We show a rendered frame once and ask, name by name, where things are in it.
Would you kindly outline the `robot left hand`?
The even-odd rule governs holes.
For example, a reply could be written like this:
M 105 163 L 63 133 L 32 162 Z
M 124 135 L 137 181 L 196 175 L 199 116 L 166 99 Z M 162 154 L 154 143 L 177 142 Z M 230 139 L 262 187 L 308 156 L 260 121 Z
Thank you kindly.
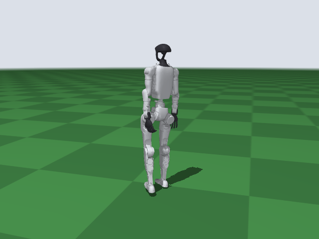
M 145 127 L 147 128 L 148 132 L 154 133 L 154 132 L 156 132 L 157 130 L 154 129 L 153 124 L 152 124 L 152 122 L 151 122 L 151 120 L 150 120 L 150 118 L 151 118 L 151 113 L 148 112 L 147 114 L 148 114 L 148 117 L 147 117 L 147 118 L 144 118 L 144 119 L 146 119 Z

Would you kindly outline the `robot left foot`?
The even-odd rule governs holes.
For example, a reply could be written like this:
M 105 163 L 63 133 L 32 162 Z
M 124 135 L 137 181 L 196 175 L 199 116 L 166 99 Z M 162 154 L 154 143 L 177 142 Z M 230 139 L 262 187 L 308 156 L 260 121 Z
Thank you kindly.
M 145 182 L 144 186 L 145 186 L 145 188 L 147 188 L 149 193 L 154 193 L 155 192 L 155 187 L 151 183 L 150 183 L 150 186 L 148 186 L 148 182 Z

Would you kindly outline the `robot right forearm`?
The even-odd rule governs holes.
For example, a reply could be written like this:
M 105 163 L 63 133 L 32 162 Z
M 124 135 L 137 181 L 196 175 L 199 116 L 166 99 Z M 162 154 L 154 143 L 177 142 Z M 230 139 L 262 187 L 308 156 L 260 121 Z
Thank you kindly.
M 172 96 L 172 113 L 176 114 L 178 107 L 179 93 L 178 95 Z

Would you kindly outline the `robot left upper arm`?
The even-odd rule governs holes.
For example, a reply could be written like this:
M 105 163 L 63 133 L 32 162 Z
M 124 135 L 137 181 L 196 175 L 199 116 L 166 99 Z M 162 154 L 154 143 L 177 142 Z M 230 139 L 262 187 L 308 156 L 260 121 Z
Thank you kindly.
M 145 74 L 145 90 L 148 92 L 148 97 L 152 95 L 153 75 L 156 73 L 156 67 L 147 67 L 144 70 Z

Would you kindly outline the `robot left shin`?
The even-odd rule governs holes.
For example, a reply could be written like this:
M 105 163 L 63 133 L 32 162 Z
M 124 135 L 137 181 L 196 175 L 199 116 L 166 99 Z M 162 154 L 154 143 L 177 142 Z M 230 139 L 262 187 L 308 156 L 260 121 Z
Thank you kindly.
M 153 185 L 154 158 L 148 157 L 147 148 L 144 148 L 144 163 L 148 177 L 148 186 L 150 186 L 150 183 Z

